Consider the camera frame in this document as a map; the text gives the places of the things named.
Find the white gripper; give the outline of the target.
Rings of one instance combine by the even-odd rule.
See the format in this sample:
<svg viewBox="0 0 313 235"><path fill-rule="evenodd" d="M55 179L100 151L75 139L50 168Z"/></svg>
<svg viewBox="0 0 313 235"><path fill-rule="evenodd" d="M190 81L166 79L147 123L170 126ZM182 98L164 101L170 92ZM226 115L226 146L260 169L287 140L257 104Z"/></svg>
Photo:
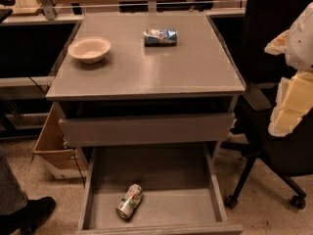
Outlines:
<svg viewBox="0 0 313 235"><path fill-rule="evenodd" d="M272 136L284 137L302 121L313 108L313 3L310 3L264 51L270 55L286 52L286 63L298 72L292 78L283 77L279 83L276 106L268 126Z"/></svg>

